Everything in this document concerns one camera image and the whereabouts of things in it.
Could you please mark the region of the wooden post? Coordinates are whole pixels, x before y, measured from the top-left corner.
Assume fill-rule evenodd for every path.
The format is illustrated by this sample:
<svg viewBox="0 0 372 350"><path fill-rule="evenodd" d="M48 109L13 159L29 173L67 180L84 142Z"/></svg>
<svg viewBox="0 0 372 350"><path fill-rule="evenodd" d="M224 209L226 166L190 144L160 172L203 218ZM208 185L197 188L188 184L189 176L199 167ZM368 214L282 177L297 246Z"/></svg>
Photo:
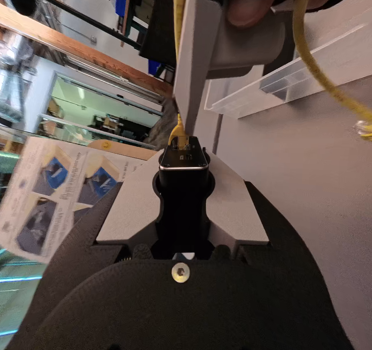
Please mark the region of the wooden post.
<svg viewBox="0 0 372 350"><path fill-rule="evenodd" d="M0 25L66 55L90 62L160 96L173 96L173 87L169 83L145 74L2 4Z"/></svg>

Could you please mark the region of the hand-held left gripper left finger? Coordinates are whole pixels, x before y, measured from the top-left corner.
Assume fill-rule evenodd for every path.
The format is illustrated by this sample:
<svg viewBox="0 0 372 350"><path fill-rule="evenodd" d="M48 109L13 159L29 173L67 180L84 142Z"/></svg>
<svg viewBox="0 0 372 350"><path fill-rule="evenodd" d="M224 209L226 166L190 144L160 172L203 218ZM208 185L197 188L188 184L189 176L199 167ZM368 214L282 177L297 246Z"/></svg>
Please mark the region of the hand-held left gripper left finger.
<svg viewBox="0 0 372 350"><path fill-rule="evenodd" d="M163 150L126 177L96 238L99 244L153 245L161 200L153 180Z"/></svg>

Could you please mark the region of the black ethernet switch box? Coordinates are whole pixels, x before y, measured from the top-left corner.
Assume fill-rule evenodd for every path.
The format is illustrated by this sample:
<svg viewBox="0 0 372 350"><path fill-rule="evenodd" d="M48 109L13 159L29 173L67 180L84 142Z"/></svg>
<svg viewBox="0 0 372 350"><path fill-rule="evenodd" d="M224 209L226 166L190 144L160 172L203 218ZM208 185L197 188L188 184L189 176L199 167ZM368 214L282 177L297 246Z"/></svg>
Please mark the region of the black ethernet switch box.
<svg viewBox="0 0 372 350"><path fill-rule="evenodd" d="M156 220L157 241L151 247L155 259L170 260L176 253L194 253L207 260L214 246L208 240L211 221L206 200L215 187L209 170L210 156L195 136L185 150L176 149L176 139L159 159L153 189L160 198Z"/></svg>

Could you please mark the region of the person's right hand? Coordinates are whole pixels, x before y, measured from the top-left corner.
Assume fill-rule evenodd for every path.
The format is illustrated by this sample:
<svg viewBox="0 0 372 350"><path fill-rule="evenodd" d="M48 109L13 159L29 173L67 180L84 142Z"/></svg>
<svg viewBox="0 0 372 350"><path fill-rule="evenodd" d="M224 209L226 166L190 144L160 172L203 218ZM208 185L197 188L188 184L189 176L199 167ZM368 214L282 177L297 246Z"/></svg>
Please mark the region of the person's right hand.
<svg viewBox="0 0 372 350"><path fill-rule="evenodd" d="M316 9L328 0L309 0L307 9ZM275 0L230 0L226 17L230 24L239 28L249 28L261 21Z"/></svg>

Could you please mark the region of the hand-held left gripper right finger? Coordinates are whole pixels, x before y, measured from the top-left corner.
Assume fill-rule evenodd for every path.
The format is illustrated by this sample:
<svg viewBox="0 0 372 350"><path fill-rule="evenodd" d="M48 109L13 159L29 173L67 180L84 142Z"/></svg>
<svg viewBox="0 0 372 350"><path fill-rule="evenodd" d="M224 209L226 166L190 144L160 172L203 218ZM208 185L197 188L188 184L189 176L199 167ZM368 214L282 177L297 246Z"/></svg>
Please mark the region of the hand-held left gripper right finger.
<svg viewBox="0 0 372 350"><path fill-rule="evenodd" d="M212 245L267 245L268 236L244 180L212 152L209 170L215 187L206 200Z"/></svg>

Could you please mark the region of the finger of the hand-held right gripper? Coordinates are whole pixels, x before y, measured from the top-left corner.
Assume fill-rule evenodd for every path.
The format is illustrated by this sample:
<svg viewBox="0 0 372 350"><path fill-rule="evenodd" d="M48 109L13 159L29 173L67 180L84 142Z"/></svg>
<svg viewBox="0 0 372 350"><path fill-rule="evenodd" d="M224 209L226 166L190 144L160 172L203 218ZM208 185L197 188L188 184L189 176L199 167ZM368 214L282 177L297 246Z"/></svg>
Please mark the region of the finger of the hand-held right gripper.
<svg viewBox="0 0 372 350"><path fill-rule="evenodd" d="M214 0L174 0L176 74L173 98L186 135L193 136L222 6Z"/></svg>

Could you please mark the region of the printed instruction poster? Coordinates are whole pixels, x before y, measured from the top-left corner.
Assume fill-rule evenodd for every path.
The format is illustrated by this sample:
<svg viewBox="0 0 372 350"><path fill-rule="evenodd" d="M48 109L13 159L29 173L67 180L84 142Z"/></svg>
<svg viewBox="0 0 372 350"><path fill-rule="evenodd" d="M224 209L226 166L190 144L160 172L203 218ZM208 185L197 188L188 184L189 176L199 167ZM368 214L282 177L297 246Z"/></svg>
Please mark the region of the printed instruction poster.
<svg viewBox="0 0 372 350"><path fill-rule="evenodd" d="M1 202L1 247L49 262L74 222L144 162L74 143L28 138Z"/></svg>

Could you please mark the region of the clear plastic bin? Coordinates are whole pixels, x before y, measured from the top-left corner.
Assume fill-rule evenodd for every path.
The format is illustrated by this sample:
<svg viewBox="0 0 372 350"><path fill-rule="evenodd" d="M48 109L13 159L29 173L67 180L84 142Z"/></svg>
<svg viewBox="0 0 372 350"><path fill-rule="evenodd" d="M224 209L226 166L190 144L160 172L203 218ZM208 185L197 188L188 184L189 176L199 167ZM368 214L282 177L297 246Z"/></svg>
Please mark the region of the clear plastic bin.
<svg viewBox="0 0 372 350"><path fill-rule="evenodd" d="M311 51L328 78L340 86L372 73L372 27L360 24ZM239 119L323 91L301 58L220 98L209 83L204 109Z"/></svg>

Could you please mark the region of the black chair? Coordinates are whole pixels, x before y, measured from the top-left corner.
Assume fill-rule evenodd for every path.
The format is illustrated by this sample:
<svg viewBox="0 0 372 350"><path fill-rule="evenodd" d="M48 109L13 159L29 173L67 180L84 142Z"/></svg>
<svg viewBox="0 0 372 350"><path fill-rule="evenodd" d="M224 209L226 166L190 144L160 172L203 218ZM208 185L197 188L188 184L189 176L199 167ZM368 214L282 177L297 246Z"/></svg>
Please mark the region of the black chair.
<svg viewBox="0 0 372 350"><path fill-rule="evenodd" d="M139 55L176 67L173 0L154 0L150 23Z"/></svg>

